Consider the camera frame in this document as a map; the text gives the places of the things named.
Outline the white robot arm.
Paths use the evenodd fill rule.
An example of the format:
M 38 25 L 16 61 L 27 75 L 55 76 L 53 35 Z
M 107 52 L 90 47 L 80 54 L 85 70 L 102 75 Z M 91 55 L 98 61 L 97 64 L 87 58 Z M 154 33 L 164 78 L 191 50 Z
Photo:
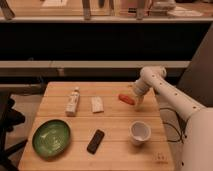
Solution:
M 165 80 L 162 66 L 146 66 L 132 83 L 136 98 L 156 90 L 187 123 L 181 171 L 213 171 L 213 108 L 206 107 Z

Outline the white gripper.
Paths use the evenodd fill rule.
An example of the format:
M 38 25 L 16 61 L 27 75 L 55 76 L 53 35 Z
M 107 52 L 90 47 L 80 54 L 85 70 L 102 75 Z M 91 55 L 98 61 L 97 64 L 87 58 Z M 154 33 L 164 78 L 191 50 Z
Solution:
M 149 91 L 149 86 L 142 80 L 136 80 L 128 83 L 127 87 L 133 87 L 133 92 L 138 96 L 135 101 L 135 111 L 139 111 L 144 95 Z

